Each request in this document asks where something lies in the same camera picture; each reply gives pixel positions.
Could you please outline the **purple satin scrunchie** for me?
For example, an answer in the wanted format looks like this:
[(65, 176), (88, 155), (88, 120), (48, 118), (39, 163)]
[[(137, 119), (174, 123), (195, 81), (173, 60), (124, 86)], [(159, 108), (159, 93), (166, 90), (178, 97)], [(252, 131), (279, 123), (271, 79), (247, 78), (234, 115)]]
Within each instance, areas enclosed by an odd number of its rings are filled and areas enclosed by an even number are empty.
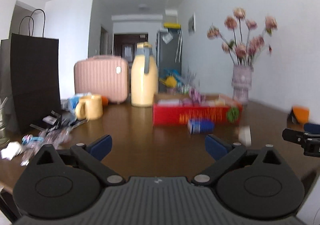
[(195, 88), (189, 89), (189, 98), (192, 100), (193, 103), (198, 103), (198, 104), (201, 104), (206, 100), (206, 96), (201, 94)]

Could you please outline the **orange black box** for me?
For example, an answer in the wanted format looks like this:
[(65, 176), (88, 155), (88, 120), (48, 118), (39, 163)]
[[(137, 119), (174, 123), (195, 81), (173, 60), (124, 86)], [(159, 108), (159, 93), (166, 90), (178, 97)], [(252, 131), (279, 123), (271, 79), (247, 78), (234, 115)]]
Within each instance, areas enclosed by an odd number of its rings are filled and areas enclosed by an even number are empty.
[(291, 111), (287, 116), (287, 121), (296, 124), (304, 125), (309, 121), (310, 109), (303, 106), (292, 106)]

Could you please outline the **blue tissue pack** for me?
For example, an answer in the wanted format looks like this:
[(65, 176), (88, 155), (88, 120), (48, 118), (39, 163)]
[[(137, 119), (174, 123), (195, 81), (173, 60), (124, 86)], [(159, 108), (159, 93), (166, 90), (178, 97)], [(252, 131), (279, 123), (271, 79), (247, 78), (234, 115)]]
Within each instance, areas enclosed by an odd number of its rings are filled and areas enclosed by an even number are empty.
[(213, 122), (204, 119), (190, 119), (187, 126), (190, 134), (210, 133), (215, 127)]

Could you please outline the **yellow ceramic mug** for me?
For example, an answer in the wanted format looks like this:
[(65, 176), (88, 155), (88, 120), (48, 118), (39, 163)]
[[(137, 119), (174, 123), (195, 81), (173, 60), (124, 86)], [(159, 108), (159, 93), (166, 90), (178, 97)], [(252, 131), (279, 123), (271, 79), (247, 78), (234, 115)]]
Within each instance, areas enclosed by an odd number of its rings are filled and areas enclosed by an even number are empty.
[(87, 95), (79, 99), (75, 108), (78, 120), (97, 120), (103, 116), (103, 103), (101, 95)]

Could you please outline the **red cardboard box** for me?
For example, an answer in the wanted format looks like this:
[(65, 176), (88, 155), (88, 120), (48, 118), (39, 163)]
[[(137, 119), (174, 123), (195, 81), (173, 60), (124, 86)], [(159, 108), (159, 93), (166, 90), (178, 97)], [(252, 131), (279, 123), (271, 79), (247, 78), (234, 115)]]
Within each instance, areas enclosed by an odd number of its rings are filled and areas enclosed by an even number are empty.
[(240, 122), (243, 106), (228, 96), (206, 95), (205, 102), (214, 102), (214, 105), (192, 105), (188, 100), (188, 95), (156, 94), (152, 105), (153, 125), (186, 125), (190, 119), (210, 120), (216, 125), (236, 125)]

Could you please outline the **orange fruit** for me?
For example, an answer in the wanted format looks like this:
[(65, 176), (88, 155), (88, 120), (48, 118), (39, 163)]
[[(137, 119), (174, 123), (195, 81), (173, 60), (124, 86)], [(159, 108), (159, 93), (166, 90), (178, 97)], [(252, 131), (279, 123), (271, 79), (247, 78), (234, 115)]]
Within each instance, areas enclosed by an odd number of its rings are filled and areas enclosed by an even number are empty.
[(101, 97), (103, 107), (108, 105), (108, 98), (106, 96)]

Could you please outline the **purple glass vase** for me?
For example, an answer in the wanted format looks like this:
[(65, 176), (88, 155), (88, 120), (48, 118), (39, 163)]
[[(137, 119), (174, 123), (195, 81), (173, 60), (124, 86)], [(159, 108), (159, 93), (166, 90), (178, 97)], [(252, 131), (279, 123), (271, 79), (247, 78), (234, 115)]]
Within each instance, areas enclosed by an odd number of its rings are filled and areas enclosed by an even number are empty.
[(252, 67), (234, 65), (232, 75), (233, 99), (246, 105), (252, 87)]

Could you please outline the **pink small suitcase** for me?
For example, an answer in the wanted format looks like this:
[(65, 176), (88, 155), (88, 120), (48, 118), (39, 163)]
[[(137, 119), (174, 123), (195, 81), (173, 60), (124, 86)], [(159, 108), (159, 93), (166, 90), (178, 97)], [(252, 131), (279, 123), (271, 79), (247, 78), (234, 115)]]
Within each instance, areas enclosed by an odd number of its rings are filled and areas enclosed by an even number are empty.
[(76, 93), (104, 96), (111, 103), (123, 103), (129, 95), (129, 65), (120, 56), (99, 55), (74, 65)]

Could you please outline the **colourful clutter pile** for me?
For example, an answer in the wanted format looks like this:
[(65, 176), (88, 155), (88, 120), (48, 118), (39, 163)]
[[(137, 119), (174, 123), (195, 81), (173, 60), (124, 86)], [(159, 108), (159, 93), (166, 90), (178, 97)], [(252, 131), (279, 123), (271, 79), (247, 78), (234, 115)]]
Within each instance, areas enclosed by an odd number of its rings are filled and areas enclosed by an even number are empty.
[(161, 88), (167, 94), (189, 94), (192, 89), (196, 88), (196, 72), (187, 69), (185, 75), (181, 75), (177, 70), (165, 69), (165, 77), (159, 78)]

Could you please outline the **yellow thermos jug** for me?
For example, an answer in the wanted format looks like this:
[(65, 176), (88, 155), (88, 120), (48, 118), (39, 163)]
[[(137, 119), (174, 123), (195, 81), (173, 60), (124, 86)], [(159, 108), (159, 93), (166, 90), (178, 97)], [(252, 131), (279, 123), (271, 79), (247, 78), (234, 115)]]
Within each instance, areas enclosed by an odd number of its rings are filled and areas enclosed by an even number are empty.
[(148, 42), (138, 43), (131, 68), (131, 104), (135, 107), (151, 107), (158, 92), (158, 69)]

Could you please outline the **black paper bag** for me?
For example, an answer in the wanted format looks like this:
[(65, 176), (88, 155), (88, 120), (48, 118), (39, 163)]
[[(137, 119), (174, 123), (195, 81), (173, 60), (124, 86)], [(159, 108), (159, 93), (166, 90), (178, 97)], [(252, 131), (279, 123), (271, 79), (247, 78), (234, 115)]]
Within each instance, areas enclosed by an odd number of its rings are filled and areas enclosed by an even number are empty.
[(7, 130), (22, 134), (61, 112), (59, 41), (13, 33), (1, 40), (1, 100)]

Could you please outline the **dried pink roses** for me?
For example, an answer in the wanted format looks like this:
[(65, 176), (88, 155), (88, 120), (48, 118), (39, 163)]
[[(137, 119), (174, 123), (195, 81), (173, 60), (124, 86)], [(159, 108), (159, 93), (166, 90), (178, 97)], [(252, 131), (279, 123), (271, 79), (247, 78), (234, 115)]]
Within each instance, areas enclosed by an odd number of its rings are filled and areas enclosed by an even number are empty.
[(214, 25), (209, 27), (207, 38), (221, 39), (221, 49), (231, 57), (233, 64), (253, 67), (254, 62), (264, 50), (272, 52), (272, 47), (265, 43), (264, 36), (272, 36), (272, 33), (278, 29), (275, 17), (266, 16), (261, 34), (252, 36), (251, 32), (258, 28), (257, 22), (247, 18), (245, 9), (236, 7), (233, 9), (233, 14), (224, 20), (224, 26), (233, 34), (230, 40), (227, 40), (220, 29)]

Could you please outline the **dark entrance door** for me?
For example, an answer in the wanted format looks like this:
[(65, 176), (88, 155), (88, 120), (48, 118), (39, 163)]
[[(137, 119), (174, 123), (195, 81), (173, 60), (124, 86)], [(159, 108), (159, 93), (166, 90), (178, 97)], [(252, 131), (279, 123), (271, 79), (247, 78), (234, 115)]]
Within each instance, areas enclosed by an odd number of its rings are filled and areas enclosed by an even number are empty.
[(113, 39), (114, 55), (127, 60), (129, 66), (131, 66), (135, 58), (137, 44), (147, 41), (147, 33), (115, 34)]

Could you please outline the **grey refrigerator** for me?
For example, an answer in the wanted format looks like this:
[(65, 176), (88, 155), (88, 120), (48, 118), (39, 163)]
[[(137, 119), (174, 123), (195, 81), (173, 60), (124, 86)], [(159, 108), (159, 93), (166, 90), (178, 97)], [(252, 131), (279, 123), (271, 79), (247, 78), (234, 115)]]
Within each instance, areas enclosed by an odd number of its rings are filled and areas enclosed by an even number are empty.
[(181, 74), (182, 31), (167, 29), (157, 32), (156, 61), (158, 77), (164, 79), (170, 73)]

